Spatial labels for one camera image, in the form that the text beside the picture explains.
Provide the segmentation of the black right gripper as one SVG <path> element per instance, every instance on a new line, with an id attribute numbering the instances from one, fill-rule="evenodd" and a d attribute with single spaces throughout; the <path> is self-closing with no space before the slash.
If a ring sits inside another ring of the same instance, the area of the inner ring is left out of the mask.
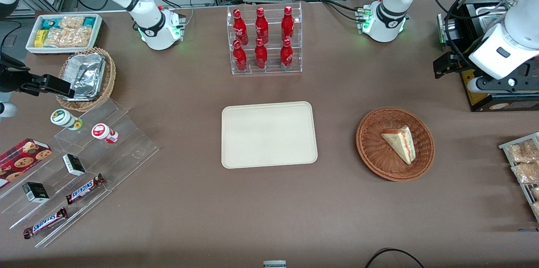
<path id="1" fill-rule="evenodd" d="M 50 74 L 31 75 L 29 68 L 22 62 L 4 53 L 1 53 L 0 91 L 1 93 L 19 91 L 33 96 L 39 96 L 40 93 L 75 96 L 69 82 Z"/>

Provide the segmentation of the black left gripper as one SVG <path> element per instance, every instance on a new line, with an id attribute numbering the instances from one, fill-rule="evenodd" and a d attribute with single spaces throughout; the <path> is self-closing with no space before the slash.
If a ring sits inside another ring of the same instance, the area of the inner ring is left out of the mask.
<path id="1" fill-rule="evenodd" d="M 463 72 L 469 69 L 470 65 L 455 52 L 446 52 L 433 61 L 435 79 L 442 78 L 452 72 Z M 538 63 L 524 63 L 507 77 L 485 80 L 484 89 L 490 92 L 538 92 Z"/>

